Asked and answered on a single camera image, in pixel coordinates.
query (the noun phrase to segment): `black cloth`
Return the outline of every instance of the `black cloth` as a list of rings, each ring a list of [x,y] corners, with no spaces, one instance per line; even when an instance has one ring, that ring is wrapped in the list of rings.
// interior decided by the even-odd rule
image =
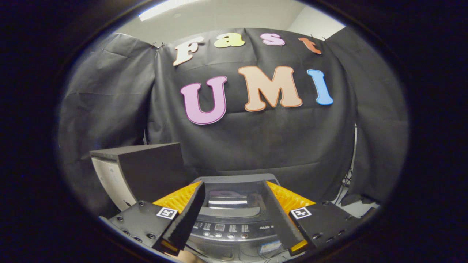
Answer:
[[[71,71],[59,108],[58,157],[72,191],[96,215],[112,217],[117,208],[89,151],[143,144],[155,53],[148,43],[112,34]]]
[[[398,177],[396,167],[408,138],[402,88],[372,47],[350,31],[345,28],[325,42],[308,37],[321,55],[298,40],[307,36],[282,30],[217,30],[160,48],[112,34],[77,63],[61,104],[59,157],[65,177],[93,213],[105,214],[113,204],[89,151],[142,144],[146,131],[149,144],[181,143],[191,179],[270,172],[282,186],[304,197],[332,200],[350,168],[357,123],[350,194],[381,200]],[[216,36],[228,32],[241,34],[245,44],[214,47]],[[279,34],[286,44],[265,45],[263,33]],[[175,47],[197,36],[204,41],[193,58],[172,66]],[[242,66],[258,66],[270,79],[277,66],[292,67],[303,104],[284,108],[278,103],[272,108],[267,103],[262,111],[247,112],[246,82],[237,72]],[[324,73],[332,105],[316,102],[309,69]],[[216,76],[227,77],[226,114],[213,124],[194,124],[186,116],[180,89],[201,83],[200,108],[210,111],[213,96],[206,81]]]
[[[361,196],[383,202],[398,181],[410,139],[405,87],[382,56],[351,27],[325,43],[343,65],[357,99],[358,139],[350,187],[341,204]]]

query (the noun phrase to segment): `ceiling light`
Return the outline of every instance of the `ceiling light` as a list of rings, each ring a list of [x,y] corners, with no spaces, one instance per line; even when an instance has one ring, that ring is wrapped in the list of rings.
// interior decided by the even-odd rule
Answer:
[[[200,0],[168,0],[141,13],[139,17],[141,21],[144,21],[146,19],[152,18],[153,16],[156,16],[166,11],[169,11],[171,9],[174,9],[176,7],[183,6],[185,4],[189,4],[192,2],[196,2],[196,1],[200,1]]]

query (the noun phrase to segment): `foam letter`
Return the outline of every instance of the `foam letter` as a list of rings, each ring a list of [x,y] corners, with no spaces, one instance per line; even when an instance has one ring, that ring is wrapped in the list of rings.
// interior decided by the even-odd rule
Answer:
[[[306,45],[306,47],[307,47],[310,51],[312,51],[313,53],[316,53],[316,54],[319,54],[319,55],[322,53],[320,50],[318,50],[318,49],[315,48],[315,43],[312,42],[312,41],[310,41],[310,40],[308,40],[307,38],[301,37],[301,38],[299,38],[299,40],[302,41],[302,42],[304,42],[304,45]]]
[[[307,74],[312,77],[314,81],[315,88],[317,89],[317,103],[320,105],[330,105],[333,103],[333,99],[328,94],[327,85],[325,84],[325,80],[323,79],[323,72],[319,70],[309,69],[307,70]]]
[[[285,44],[285,41],[281,39],[278,34],[262,34],[260,36],[263,39],[263,43],[267,44],[268,46],[282,46]]]
[[[283,95],[279,102],[281,106],[289,108],[302,105],[294,84],[294,70],[291,67],[278,66],[273,80],[270,80],[257,66],[241,67],[237,72],[244,75],[247,84],[249,102],[245,105],[245,110],[259,111],[266,108],[266,103],[260,99],[260,92],[272,107],[276,107],[280,91]]]
[[[185,43],[182,43],[175,47],[177,50],[177,59],[172,64],[173,66],[180,65],[185,61],[192,59],[193,55],[189,54],[189,51],[194,53],[198,49],[198,43],[203,41],[203,37],[196,37],[192,40],[189,40]]]
[[[245,44],[245,41],[242,40],[242,36],[238,33],[226,33],[216,37],[216,42],[214,43],[215,47],[240,47]]]
[[[209,79],[206,84],[213,90],[214,107],[209,112],[200,109],[198,90],[200,83],[192,83],[180,90],[185,100],[185,112],[189,120],[195,124],[205,125],[219,121],[226,113],[226,97],[224,95],[224,83],[227,77],[219,76]]]

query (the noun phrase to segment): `appliance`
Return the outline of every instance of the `appliance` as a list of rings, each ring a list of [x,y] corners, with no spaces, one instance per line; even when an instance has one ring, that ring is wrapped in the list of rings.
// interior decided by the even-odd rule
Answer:
[[[124,146],[90,154],[102,186],[121,211],[137,200],[152,202],[190,183],[179,143]]]
[[[187,242],[207,262],[255,262],[286,252],[266,213],[263,180],[273,174],[199,177],[206,197]]]

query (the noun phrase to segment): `screw hole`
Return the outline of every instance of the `screw hole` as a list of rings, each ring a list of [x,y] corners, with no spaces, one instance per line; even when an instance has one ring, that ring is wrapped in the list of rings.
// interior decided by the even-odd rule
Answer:
[[[322,236],[321,233],[317,233],[317,234],[314,234],[314,235],[312,236],[312,239],[318,239],[318,238],[320,238],[321,236]]]

